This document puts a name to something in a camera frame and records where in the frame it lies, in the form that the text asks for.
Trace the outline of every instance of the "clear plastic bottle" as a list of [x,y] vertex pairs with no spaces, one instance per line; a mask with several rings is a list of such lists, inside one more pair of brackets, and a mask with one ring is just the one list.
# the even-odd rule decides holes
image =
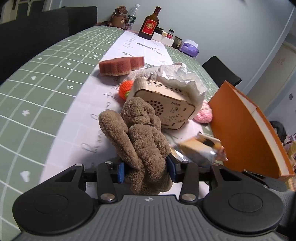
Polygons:
[[136,12],[139,9],[140,4],[136,4],[132,10],[128,13],[128,29],[131,29],[133,27],[133,24],[136,20]]

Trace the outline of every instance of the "pink yarn toy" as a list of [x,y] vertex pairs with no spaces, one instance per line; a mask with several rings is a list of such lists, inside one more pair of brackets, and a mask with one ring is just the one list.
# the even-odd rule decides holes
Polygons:
[[199,123],[210,123],[213,119],[213,113],[210,106],[204,100],[202,103],[202,107],[197,115],[193,118],[195,121]]

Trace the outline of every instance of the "wooden radio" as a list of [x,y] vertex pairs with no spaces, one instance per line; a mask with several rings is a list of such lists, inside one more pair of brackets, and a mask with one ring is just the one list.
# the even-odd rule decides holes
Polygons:
[[165,129],[181,128],[195,110],[186,92],[145,77],[136,78],[127,97],[137,96],[149,103]]

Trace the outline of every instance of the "gray ribbed plate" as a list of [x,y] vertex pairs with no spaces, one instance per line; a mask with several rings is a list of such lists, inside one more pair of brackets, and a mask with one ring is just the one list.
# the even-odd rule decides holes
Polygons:
[[247,241],[281,240],[275,233],[236,237],[211,226],[193,205],[175,196],[124,196],[115,204],[102,205],[95,217],[77,230],[54,237],[22,233],[17,241]]

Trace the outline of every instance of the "orange yarn toy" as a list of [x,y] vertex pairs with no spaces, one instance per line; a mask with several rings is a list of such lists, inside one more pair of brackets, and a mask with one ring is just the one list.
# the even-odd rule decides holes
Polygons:
[[133,86],[132,80],[126,80],[126,81],[122,82],[122,84],[119,86],[119,96],[122,99],[126,100],[132,86]]

